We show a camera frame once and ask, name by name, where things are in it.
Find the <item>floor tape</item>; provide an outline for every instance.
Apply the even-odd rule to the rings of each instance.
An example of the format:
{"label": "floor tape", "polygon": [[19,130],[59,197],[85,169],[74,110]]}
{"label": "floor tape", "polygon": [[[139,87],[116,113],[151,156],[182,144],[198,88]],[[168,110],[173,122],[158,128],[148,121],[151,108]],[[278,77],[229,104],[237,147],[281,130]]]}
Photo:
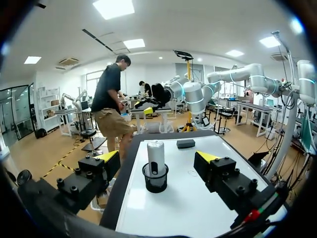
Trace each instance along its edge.
{"label": "floor tape", "polygon": [[67,168],[67,169],[69,169],[69,170],[74,171],[73,168],[71,168],[71,167],[69,167],[69,166],[66,166],[66,165],[63,165],[63,164],[61,164],[60,162],[61,162],[62,160],[64,160],[71,152],[73,152],[73,151],[74,151],[78,146],[80,146],[82,143],[83,143],[83,142],[79,143],[79,144],[76,145],[71,151],[69,151],[66,155],[64,155],[43,177],[45,178],[47,175],[49,175],[50,172],[52,172],[53,169],[56,168],[56,166],[58,166],[58,165],[61,165],[61,166],[64,167],[64,168]]}

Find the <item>hair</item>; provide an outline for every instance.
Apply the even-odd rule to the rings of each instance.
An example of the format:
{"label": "hair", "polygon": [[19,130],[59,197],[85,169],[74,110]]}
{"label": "hair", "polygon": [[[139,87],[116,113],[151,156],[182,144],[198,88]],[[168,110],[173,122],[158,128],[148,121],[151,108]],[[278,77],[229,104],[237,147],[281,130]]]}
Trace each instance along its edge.
{"label": "hair", "polygon": [[121,60],[124,60],[130,66],[131,59],[127,55],[118,55],[117,59],[115,60],[116,63],[119,63]]}

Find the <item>black t-shirt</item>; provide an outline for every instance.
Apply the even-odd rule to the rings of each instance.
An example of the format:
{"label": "black t-shirt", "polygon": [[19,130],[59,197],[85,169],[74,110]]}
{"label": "black t-shirt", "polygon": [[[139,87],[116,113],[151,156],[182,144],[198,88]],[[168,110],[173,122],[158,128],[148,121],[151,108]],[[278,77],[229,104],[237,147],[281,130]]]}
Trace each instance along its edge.
{"label": "black t-shirt", "polygon": [[152,90],[151,90],[151,87],[150,87],[150,85],[148,83],[146,83],[144,85],[144,92],[146,93],[147,91],[148,91],[149,97],[151,97],[152,96]]}
{"label": "black t-shirt", "polygon": [[116,92],[120,91],[120,77],[121,69],[116,63],[107,66],[97,84],[93,104],[91,106],[92,112],[98,112],[104,108],[113,108],[120,114],[117,103],[108,93],[108,90],[111,89]]}

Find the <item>khaki shorts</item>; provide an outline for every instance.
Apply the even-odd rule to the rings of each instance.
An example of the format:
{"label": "khaki shorts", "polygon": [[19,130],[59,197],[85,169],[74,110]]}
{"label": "khaki shorts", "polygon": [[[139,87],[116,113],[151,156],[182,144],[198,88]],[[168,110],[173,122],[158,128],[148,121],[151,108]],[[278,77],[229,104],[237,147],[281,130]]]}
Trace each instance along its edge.
{"label": "khaki shorts", "polygon": [[115,109],[105,108],[95,112],[95,120],[100,132],[105,137],[117,137],[133,133],[133,128]]}

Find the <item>ceiling light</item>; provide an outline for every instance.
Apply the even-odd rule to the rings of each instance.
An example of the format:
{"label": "ceiling light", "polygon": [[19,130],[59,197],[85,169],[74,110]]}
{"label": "ceiling light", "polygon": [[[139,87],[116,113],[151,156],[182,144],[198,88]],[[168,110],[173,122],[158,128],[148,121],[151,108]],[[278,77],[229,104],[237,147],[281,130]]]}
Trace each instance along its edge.
{"label": "ceiling light", "polygon": [[281,43],[279,43],[279,41],[274,36],[266,37],[260,40],[260,42],[263,45],[265,45],[267,48],[272,48],[272,47],[281,45]]}
{"label": "ceiling light", "polygon": [[126,48],[128,48],[128,49],[145,47],[143,39],[124,41],[123,43],[125,44]]}
{"label": "ceiling light", "polygon": [[227,52],[226,55],[233,56],[233,57],[239,57],[239,56],[244,55],[244,53],[242,53],[241,51],[232,50],[232,51]]}
{"label": "ceiling light", "polygon": [[99,0],[93,5],[106,20],[134,13],[132,0]]}
{"label": "ceiling light", "polygon": [[296,17],[292,19],[290,27],[296,35],[301,34],[304,31],[302,23]]}
{"label": "ceiling light", "polygon": [[36,64],[42,57],[29,56],[24,64]]}

